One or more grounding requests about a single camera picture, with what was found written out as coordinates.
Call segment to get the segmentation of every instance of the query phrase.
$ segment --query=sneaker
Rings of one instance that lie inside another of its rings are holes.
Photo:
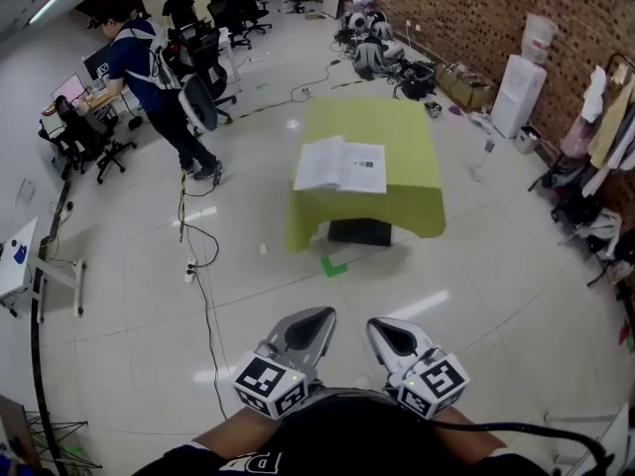
[[[197,180],[210,179],[220,173],[222,173],[222,161],[216,161],[216,165],[213,168],[201,168],[194,173],[193,178]]]

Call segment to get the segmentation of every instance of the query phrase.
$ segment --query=person's arm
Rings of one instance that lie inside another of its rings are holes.
[[[108,95],[111,97],[119,95],[123,90],[123,77],[119,79],[108,79],[106,88],[108,89]]]
[[[9,466],[9,472],[7,473],[7,476],[18,476],[18,466],[20,465],[20,463],[18,462],[17,458],[12,458],[11,459],[11,465]]]
[[[198,14],[196,13],[196,8],[194,7],[194,0],[190,0],[190,8],[196,20],[198,20]]]
[[[249,408],[244,408],[193,441],[202,444],[225,460],[231,460],[245,453],[258,451],[279,426],[279,421],[268,419]]]
[[[447,408],[435,416],[444,423],[473,424],[455,408]],[[437,437],[452,456],[465,465],[474,465],[507,445],[489,432],[463,432],[435,427]]]
[[[110,47],[110,59],[108,60],[108,82],[106,83],[106,89],[108,95],[114,97],[121,93],[123,90],[123,74],[125,72],[125,58],[124,53],[119,46],[119,43],[114,43]]]
[[[166,17],[166,22],[168,23],[168,26],[170,28],[174,28],[175,27],[175,22],[172,21],[172,12],[171,12],[171,9],[170,9],[170,0],[168,0],[164,4],[162,15]]]

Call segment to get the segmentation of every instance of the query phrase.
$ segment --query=green tablecloth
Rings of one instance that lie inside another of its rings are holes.
[[[289,185],[286,245],[309,247],[318,226],[331,220],[374,218],[422,238],[445,231],[444,199],[437,156],[423,104],[384,99],[315,99],[304,143],[343,136],[349,143],[386,147],[388,193],[293,190]]]

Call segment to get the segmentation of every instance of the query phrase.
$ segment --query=black pants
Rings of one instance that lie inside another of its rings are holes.
[[[150,111],[148,120],[156,131],[177,149],[183,169],[191,168],[193,159],[196,159],[202,168],[216,166],[216,156],[190,133],[188,118],[177,96],[167,106]]]

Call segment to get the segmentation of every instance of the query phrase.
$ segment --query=yellow cloth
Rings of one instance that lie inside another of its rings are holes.
[[[289,184],[286,246],[292,253],[309,247],[318,226],[331,220],[374,218],[422,238],[445,231],[444,199],[437,155],[422,104],[405,100],[315,99],[304,143],[343,136],[349,143],[384,145],[386,194],[293,190]]]
[[[628,107],[629,101],[633,101],[633,97],[635,96],[633,88],[635,88],[635,76],[622,88],[615,102],[606,110],[599,129],[597,129],[595,136],[588,145],[591,163],[598,169],[604,166],[606,156],[613,145],[613,141],[615,141],[617,130],[626,115],[626,108]]]

